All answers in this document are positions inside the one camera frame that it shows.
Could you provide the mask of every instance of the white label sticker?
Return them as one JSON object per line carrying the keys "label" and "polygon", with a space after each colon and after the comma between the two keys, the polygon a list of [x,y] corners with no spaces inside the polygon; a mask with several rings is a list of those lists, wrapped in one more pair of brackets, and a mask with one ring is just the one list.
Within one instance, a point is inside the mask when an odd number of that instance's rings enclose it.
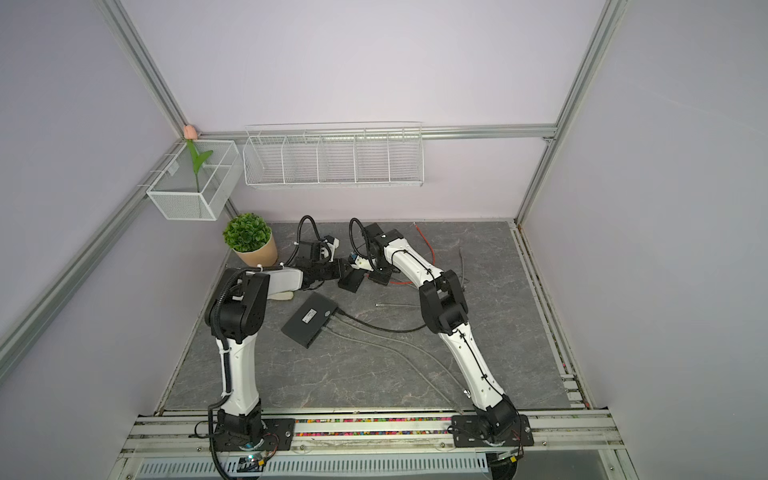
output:
{"label": "white label sticker", "polygon": [[176,173],[176,170],[179,169],[179,162],[173,161],[172,164],[168,167],[168,173],[173,177],[173,175]]}
{"label": "white label sticker", "polygon": [[317,310],[310,308],[310,311],[306,313],[306,315],[304,316],[304,318],[301,319],[301,321],[304,323],[309,323],[310,320],[314,318],[315,313],[317,313]]}

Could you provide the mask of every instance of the white wire basket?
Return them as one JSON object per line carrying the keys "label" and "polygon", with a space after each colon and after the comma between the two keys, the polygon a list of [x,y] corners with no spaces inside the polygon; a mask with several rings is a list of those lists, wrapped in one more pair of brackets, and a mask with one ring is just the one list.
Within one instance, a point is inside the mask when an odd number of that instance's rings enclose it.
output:
{"label": "white wire basket", "polygon": [[197,140],[199,153],[214,151],[200,166],[197,180],[185,144],[171,158],[147,195],[168,220],[216,220],[243,174],[240,152],[231,140]]}
{"label": "white wire basket", "polygon": [[424,183],[420,125],[264,131],[247,127],[252,187],[375,187]]}

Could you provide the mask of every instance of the table surface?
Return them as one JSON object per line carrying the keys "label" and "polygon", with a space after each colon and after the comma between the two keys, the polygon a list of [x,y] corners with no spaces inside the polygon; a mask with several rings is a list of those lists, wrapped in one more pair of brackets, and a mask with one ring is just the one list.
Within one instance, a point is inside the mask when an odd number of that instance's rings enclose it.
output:
{"label": "table surface", "polygon": [[[398,229],[427,260],[432,258],[413,223],[379,223],[388,231]],[[351,247],[346,223],[318,223],[321,236],[340,240],[339,252]],[[435,251],[435,265],[462,274],[465,297],[475,341],[497,382],[520,409],[554,409],[570,406],[558,373],[531,289],[506,222],[427,222],[419,228]],[[303,235],[312,235],[309,222]],[[293,250],[296,224],[277,223],[273,234],[286,259]],[[231,255],[229,264],[242,266]],[[392,280],[401,275],[393,275]],[[364,280],[357,293],[340,289],[336,281],[318,290],[335,300],[347,313],[390,329],[423,323],[418,308],[377,307],[377,303],[416,305],[419,295],[409,285],[382,286]],[[340,339],[321,332],[305,349],[280,332],[280,328],[312,292],[295,292],[290,301],[269,300],[266,319],[257,338],[257,386],[264,408],[303,407],[450,407],[400,356],[375,346]],[[443,369],[424,353],[348,327],[338,319],[328,324],[344,336],[397,349],[455,404],[470,409],[472,403]],[[415,333],[377,335],[414,343],[437,357],[462,384],[464,379],[448,347],[428,329]],[[204,409],[221,394],[221,370],[216,342],[201,323],[171,387],[165,409]]]}

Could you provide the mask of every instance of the red wire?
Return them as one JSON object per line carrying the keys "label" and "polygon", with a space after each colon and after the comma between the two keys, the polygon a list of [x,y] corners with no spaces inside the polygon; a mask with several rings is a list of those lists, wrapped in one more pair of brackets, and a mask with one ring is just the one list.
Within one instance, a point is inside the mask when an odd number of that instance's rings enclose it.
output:
{"label": "red wire", "polygon": [[[432,252],[432,265],[434,265],[435,264],[435,251],[432,249],[432,245],[429,244],[429,240],[427,240],[427,237],[424,237],[424,234],[422,233],[422,229],[419,228],[419,225],[416,225],[414,223],[413,226],[416,227],[416,229],[419,231],[419,235],[422,236],[422,238],[424,239],[424,241],[427,244],[427,247],[429,247],[429,251]],[[392,285],[410,285],[413,282],[392,282],[392,281],[390,281],[390,283]]]}

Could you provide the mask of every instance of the plant pot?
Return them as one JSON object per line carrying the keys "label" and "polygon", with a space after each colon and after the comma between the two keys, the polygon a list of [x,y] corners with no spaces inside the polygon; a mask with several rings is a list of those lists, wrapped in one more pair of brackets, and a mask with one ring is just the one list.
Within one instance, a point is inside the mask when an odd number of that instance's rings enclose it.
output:
{"label": "plant pot", "polygon": [[266,245],[253,252],[238,252],[237,256],[245,262],[247,266],[272,266],[277,263],[277,247],[275,246],[275,236],[270,234],[270,240]]}

